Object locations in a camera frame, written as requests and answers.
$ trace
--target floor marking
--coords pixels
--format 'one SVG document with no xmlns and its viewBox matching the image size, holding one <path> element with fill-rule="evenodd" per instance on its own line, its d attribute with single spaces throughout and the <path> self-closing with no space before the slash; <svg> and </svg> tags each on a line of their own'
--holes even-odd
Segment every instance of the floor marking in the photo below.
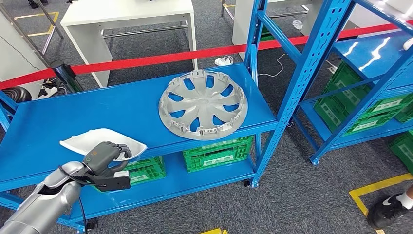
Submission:
<svg viewBox="0 0 413 234">
<path fill-rule="evenodd" d="M 49 12 L 49 15 L 53 15 L 53 14 L 55 15 L 55 16 L 53 17 L 53 22 L 56 23 L 57 18 L 59 17 L 59 12 L 58 12 L 58 11 Z M 35 17 L 35 16 L 44 16 L 44 15 L 45 15 L 44 13 L 41 13 L 41 14 L 34 14 L 34 15 L 27 15 L 27 16 L 17 16 L 17 17 L 14 17 L 14 19 L 17 20 L 17 19 L 21 19 L 21 18 L 28 18 L 28 17 Z M 29 36 L 29 37 L 33 37 L 33 36 L 47 35 L 47 34 L 50 34 L 50 33 L 52 32 L 52 30 L 53 30 L 53 25 L 50 24 L 49 31 L 44 32 L 44 33 L 28 34 L 28 36 Z"/>
<path fill-rule="evenodd" d="M 226 7 L 234 7 L 235 5 L 227 5 L 226 3 L 224 3 L 224 6 L 226 6 Z"/>
<path fill-rule="evenodd" d="M 390 187 L 392 185 L 395 184 L 399 184 L 403 181 L 406 180 L 411 180 L 413 179 L 413 175 L 410 173 L 406 173 L 403 175 L 399 175 L 390 179 L 385 179 L 382 181 L 379 181 L 377 183 L 374 184 L 369 184 L 367 186 L 358 188 L 358 189 L 354 189 L 351 190 L 349 192 L 351 198 L 353 199 L 353 201 L 356 203 L 356 205 L 360 208 L 360 210 L 363 212 L 364 216 L 367 216 L 368 213 L 368 209 L 367 207 L 364 205 L 364 203 L 361 201 L 360 196 L 368 194 L 368 193 L 372 193 L 374 191 L 383 189 L 383 188 L 387 188 Z M 385 234 L 383 230 L 375 230 L 377 232 L 377 234 Z"/>
<path fill-rule="evenodd" d="M 207 231 L 207 232 L 204 232 L 204 233 L 199 233 L 199 234 L 228 234 L 228 232 L 226 230 L 221 231 L 220 228 L 217 228 L 217 229 Z"/>
</svg>

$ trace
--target stanchion post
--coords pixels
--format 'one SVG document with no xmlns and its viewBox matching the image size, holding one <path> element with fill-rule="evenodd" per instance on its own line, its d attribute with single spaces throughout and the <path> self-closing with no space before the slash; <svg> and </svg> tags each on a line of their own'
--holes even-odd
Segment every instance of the stanchion post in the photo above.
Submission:
<svg viewBox="0 0 413 234">
<path fill-rule="evenodd" d="M 77 93 L 83 91 L 70 65 L 65 64 L 62 60 L 56 60 L 50 64 L 50 67 L 70 92 Z"/>
</svg>

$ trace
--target gray carpet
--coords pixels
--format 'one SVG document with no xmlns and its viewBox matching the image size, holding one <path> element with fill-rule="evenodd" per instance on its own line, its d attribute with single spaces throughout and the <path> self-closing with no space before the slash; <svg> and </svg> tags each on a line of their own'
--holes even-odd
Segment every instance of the gray carpet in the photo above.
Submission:
<svg viewBox="0 0 413 234">
<path fill-rule="evenodd" d="M 49 11 L 59 11 L 59 20 L 67 5 L 62 0 L 50 0 Z M 32 10 L 26 0 L 5 0 L 13 16 L 39 13 Z M 220 16 L 220 1 L 193 0 L 195 9 L 197 47 L 209 48 L 231 44 L 233 22 L 227 14 Z M 296 9 L 280 9 L 285 13 Z M 303 16 L 277 19 L 277 24 L 290 36 L 300 36 L 292 27 L 293 20 Z M 45 31 L 48 23 L 41 19 L 19 20 L 26 32 Z M 112 30 L 120 32 L 136 28 Z M 45 36 L 33 37 L 42 47 Z M 184 30 L 159 32 L 107 40 L 114 60 L 174 53 L 188 50 Z M 275 59 L 282 49 L 258 53 L 259 73 L 275 74 L 280 67 Z M 48 60 L 62 59 L 69 64 L 83 64 L 68 38 L 54 37 L 47 53 Z M 199 59 L 200 68 L 214 66 L 215 58 Z M 337 56 L 329 60 L 338 64 Z M 285 93 L 295 65 L 285 56 L 281 59 L 284 71 L 275 78 L 261 76 L 259 88 L 271 110 L 276 113 Z M 310 91 L 309 96 L 319 94 L 331 74 L 325 65 Z M 111 71 L 109 84 L 132 82 L 192 70 L 191 61 Z M 90 75 L 79 76 L 86 88 L 96 88 Z M 197 234 L 214 228 L 227 229 L 230 234 L 374 234 L 363 214 L 352 201 L 348 192 L 365 185 L 406 173 L 405 166 L 392 154 L 386 144 L 392 137 L 378 139 L 327 153 L 321 164 L 313 166 L 308 157 L 312 149 L 296 126 L 287 128 L 266 171 L 256 189 L 234 183 L 218 188 L 162 201 L 143 207 L 117 212 L 98 218 L 98 227 L 92 234 Z M 361 197 L 370 207 L 379 197 L 400 192 L 409 186 L 404 182 Z M 27 194 L 29 188 L 17 192 Z M 4 222 L 11 214 L 1 209 Z M 401 218 L 386 228 L 387 234 L 411 234 L 412 214 Z M 61 225 L 50 233 L 75 233 Z"/>
</svg>

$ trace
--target red rope barrier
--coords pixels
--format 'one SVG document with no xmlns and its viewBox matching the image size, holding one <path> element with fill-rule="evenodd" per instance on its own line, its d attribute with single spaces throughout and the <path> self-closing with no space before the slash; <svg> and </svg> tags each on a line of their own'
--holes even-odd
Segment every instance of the red rope barrier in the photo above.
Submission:
<svg viewBox="0 0 413 234">
<path fill-rule="evenodd" d="M 355 37 L 363 34 L 369 33 L 376 33 L 382 31 L 388 31 L 397 29 L 397 27 L 393 24 L 383 24 L 378 26 L 366 27 L 366 28 L 357 28 L 357 29 L 350 29 L 342 31 L 338 38 L 348 38 L 348 37 Z M 289 38 L 293 45 L 301 45 L 307 42 L 308 36 L 302 37 L 294 37 Z M 270 41 L 263 41 L 260 42 L 259 50 L 266 50 L 272 48 L 279 48 L 281 45 L 276 40 Z M 91 72 L 101 72 L 101 71 L 108 71 L 108 70 L 118 70 L 118 69 L 125 69 L 125 68 L 132 68 L 132 67 L 141 67 L 141 66 L 149 66 L 149 65 L 156 65 L 161 63 L 168 63 L 168 62 L 177 62 L 177 61 L 184 61 L 189 59 L 198 59 L 198 58 L 205 58 L 205 57 L 212 57 L 212 56 L 220 56 L 220 55 L 228 55 L 228 54 L 235 54 L 239 52 L 244 52 L 246 50 L 246 44 L 243 45 L 230 45 L 230 46 L 223 46 L 223 47 L 215 47 L 215 48 L 207 48 L 201 49 L 196 51 L 186 51 L 180 53 L 173 53 L 173 54 L 166 54 L 166 55 L 156 55 L 156 56 L 148 56 L 142 58 L 131 58 L 119 61 L 111 61 L 111 62 L 102 62 L 102 63 L 95 63 L 95 64 L 88 64 L 88 65 L 77 65 L 73 66 L 73 71 L 80 75 L 86 74 Z M 48 79 L 55 77 L 54 72 L 48 68 L 43 71 L 34 72 L 31 74 L 27 74 L 21 77 L 13 78 L 10 80 L 6 80 L 0 82 L 0 89 L 5 89 L 9 87 L 18 86 L 21 84 L 30 83 L 33 81 Z"/>
</svg>

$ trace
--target black cable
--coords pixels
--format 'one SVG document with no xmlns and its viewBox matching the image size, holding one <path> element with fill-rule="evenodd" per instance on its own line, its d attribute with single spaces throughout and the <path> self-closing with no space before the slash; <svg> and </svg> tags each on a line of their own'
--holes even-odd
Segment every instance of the black cable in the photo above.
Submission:
<svg viewBox="0 0 413 234">
<path fill-rule="evenodd" d="M 27 60 L 27 58 L 18 50 L 16 49 L 12 44 L 10 44 L 8 41 L 6 41 L 6 39 L 2 36 L 0 36 L 0 38 L 2 38 L 4 40 L 4 42 L 6 42 L 8 45 L 10 45 L 15 51 L 17 51 L 19 54 L 21 54 L 21 56 L 35 69 L 38 69 L 37 67 L 33 66 L 33 64 L 31 62 L 29 62 L 29 60 Z"/>
<path fill-rule="evenodd" d="M 88 182 L 84 182 L 84 181 L 81 181 L 81 180 L 79 180 L 79 179 L 74 178 L 73 176 L 69 175 L 69 173 L 67 173 L 67 172 L 62 168 L 61 165 L 59 165 L 59 169 L 60 169 L 60 171 L 61 171 L 63 174 L 65 174 L 65 176 L 69 177 L 70 179 L 72 179 L 73 181 L 76 181 L 76 182 L 79 183 L 79 184 L 96 186 L 96 184 L 94 184 L 94 183 L 88 183 Z"/>
<path fill-rule="evenodd" d="M 86 222 L 85 211 L 83 209 L 83 204 L 82 204 L 82 200 L 80 200 L 80 197 L 79 197 L 79 206 L 80 206 L 80 211 L 82 212 L 82 216 L 83 216 L 83 224 L 85 225 L 85 234 L 88 234 L 88 227 L 87 227 L 88 225 Z"/>
</svg>

